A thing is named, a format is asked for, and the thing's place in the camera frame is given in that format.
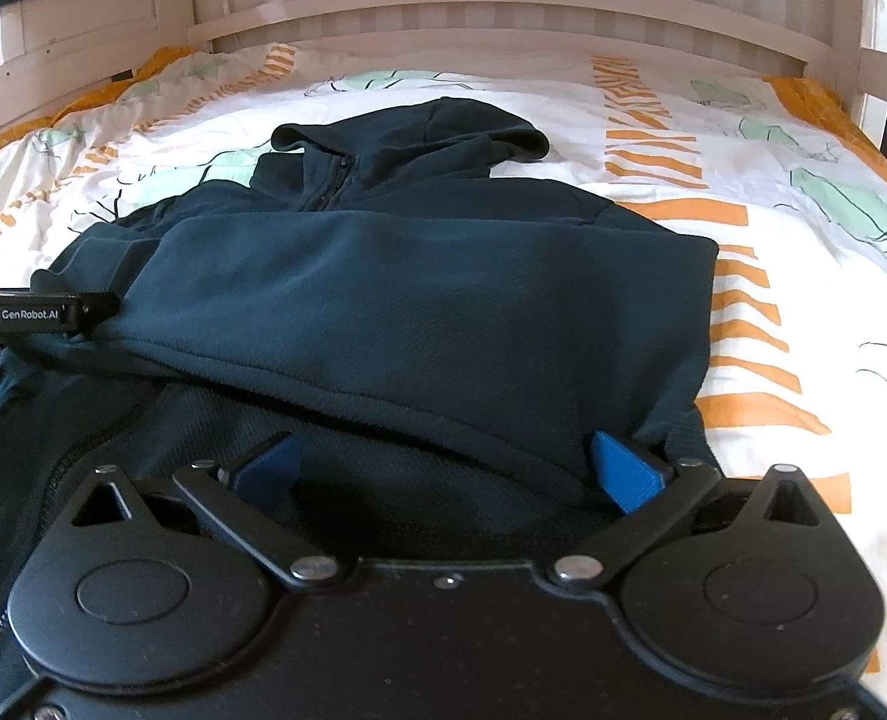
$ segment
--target silver screw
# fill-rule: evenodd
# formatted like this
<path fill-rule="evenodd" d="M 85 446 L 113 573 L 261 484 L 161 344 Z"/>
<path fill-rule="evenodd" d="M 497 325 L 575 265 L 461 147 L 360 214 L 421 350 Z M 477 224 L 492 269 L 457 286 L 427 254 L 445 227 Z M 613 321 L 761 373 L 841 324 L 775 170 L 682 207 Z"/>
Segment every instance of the silver screw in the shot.
<path fill-rule="evenodd" d="M 434 586 L 437 590 L 455 590 L 463 580 L 459 574 L 444 574 L 434 579 Z"/>
<path fill-rule="evenodd" d="M 39 707 L 34 712 L 34 720 L 64 720 L 65 717 L 60 707 Z"/>
<path fill-rule="evenodd" d="M 293 561 L 290 573 L 303 581 L 325 581 L 339 573 L 339 562 L 327 555 L 307 555 Z"/>
<path fill-rule="evenodd" d="M 554 563 L 554 572 L 562 581 L 596 579 L 603 573 L 603 564 L 589 555 L 567 555 Z"/>

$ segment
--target blue pad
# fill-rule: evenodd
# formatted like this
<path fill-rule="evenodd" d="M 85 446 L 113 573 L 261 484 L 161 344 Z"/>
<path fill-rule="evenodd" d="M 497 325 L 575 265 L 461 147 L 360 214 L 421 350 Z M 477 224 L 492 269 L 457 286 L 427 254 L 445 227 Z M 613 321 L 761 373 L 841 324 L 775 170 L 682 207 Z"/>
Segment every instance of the blue pad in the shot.
<path fill-rule="evenodd" d="M 232 490 L 238 498 L 271 514 L 300 475 L 300 435 L 285 437 L 243 466 L 234 475 Z"/>
<path fill-rule="evenodd" d="M 656 464 L 634 454 L 602 430 L 593 434 L 590 456 L 600 489 L 624 514 L 635 512 L 648 500 L 656 498 L 667 484 L 664 472 Z"/>

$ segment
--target mattress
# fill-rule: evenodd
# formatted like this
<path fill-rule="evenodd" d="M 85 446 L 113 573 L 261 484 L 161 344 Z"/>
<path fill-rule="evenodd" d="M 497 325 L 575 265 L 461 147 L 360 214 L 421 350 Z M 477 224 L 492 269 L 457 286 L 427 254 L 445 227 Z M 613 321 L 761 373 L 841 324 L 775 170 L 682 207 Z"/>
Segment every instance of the mattress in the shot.
<path fill-rule="evenodd" d="M 811 82 L 541 52 L 184 56 L 0 150 L 0 287 L 26 285 L 98 221 L 248 182 L 278 124 L 442 95 L 547 134 L 546 159 L 494 176 L 563 181 L 718 242 L 697 401 L 710 445 L 730 476 L 806 471 L 887 608 L 887 163 Z M 864 680 L 887 702 L 887 617 Z"/>

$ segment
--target white wooden bed frame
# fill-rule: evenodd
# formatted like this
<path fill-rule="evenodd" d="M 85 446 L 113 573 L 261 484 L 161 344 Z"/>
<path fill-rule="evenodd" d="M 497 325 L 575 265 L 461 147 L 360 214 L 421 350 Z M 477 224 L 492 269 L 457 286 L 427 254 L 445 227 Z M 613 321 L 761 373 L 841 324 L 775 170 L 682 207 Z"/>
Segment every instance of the white wooden bed frame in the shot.
<path fill-rule="evenodd" d="M 225 12 L 224 7 L 224 16 L 204 23 L 195 23 L 193 0 L 88 0 L 82 8 L 80 0 L 18 2 L 2 9 L 0 130 L 33 115 L 55 112 L 110 76 L 141 66 L 159 47 L 190 44 L 207 50 L 213 41 L 227 36 L 308 17 L 386 5 L 460 2 L 566 5 L 699 28 L 798 60 L 805 76 L 819 79 L 846 104 L 863 94 L 887 100 L 887 53 L 861 47 L 865 1 L 832 1 L 830 43 L 695 0 L 286 0 L 239 12 Z M 87 19 L 96 12 L 106 18 L 95 25 Z M 47 37 L 39 34 L 41 23 L 69 26 L 56 29 L 58 37 Z M 405 29 L 322 37 L 299 45 L 392 56 L 417 47 L 514 47 L 523 40 L 543 50 L 624 55 L 705 74 L 754 74 L 739 65 L 668 47 L 549 30 Z"/>

